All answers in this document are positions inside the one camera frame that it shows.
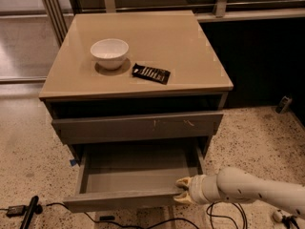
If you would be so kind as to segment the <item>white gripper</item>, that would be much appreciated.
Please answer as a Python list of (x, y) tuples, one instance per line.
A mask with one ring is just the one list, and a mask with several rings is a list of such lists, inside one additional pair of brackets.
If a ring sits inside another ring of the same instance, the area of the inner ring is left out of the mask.
[(222, 195), (217, 186), (216, 176), (197, 175), (192, 178), (183, 177), (175, 182), (175, 186), (185, 191), (173, 199), (182, 204), (203, 205), (220, 201)]

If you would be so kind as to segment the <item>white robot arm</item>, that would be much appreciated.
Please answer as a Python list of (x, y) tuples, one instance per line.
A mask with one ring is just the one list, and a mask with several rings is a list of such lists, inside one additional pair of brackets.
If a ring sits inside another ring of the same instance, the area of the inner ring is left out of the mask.
[(226, 167), (212, 176), (183, 177), (175, 185), (183, 189), (173, 197), (179, 203), (204, 205), (261, 200), (305, 219), (305, 186), (302, 184), (263, 179), (235, 167)]

